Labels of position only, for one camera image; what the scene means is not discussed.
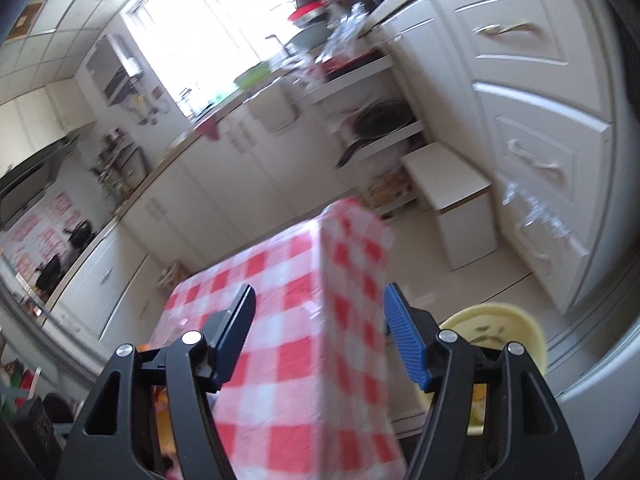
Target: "red and white checkered tablecloth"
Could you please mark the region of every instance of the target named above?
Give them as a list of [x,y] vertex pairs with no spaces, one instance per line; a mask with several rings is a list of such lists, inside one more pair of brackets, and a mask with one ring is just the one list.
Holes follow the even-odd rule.
[[353,200],[181,283],[158,347],[228,308],[241,283],[254,323],[214,419],[241,480],[396,480],[388,418],[383,287],[393,235]]

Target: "green bowl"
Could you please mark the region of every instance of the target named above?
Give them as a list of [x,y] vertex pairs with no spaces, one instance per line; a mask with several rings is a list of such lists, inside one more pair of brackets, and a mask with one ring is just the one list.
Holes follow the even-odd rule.
[[265,77],[267,77],[271,73],[271,69],[269,68],[268,61],[262,61],[258,63],[256,66],[252,66],[246,72],[243,72],[241,75],[234,79],[234,83],[238,85],[241,90],[249,90],[256,83],[262,81]]

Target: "yellow bucket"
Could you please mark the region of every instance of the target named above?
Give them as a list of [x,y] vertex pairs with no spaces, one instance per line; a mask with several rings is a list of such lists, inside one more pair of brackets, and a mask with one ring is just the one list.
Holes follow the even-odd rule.
[[[521,308],[507,303],[483,303],[470,306],[447,319],[440,328],[448,328],[471,344],[502,350],[510,341],[524,345],[540,373],[544,374],[548,355],[546,338],[538,322]],[[424,393],[414,384],[416,396],[425,412],[431,407],[433,394]],[[475,384],[469,427],[466,434],[482,434],[486,385]]]

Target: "window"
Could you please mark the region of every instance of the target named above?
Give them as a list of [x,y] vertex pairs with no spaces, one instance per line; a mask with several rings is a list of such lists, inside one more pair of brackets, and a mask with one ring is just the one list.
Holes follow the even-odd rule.
[[141,48],[185,115],[191,89],[198,111],[236,89],[242,72],[277,53],[275,34],[290,40],[299,30],[287,20],[292,0],[142,0],[132,16],[143,34]]

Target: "range hood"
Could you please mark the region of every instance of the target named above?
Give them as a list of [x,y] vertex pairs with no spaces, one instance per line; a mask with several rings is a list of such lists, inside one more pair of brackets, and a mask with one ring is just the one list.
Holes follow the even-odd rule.
[[0,178],[0,231],[7,231],[53,184],[75,141],[60,139]]

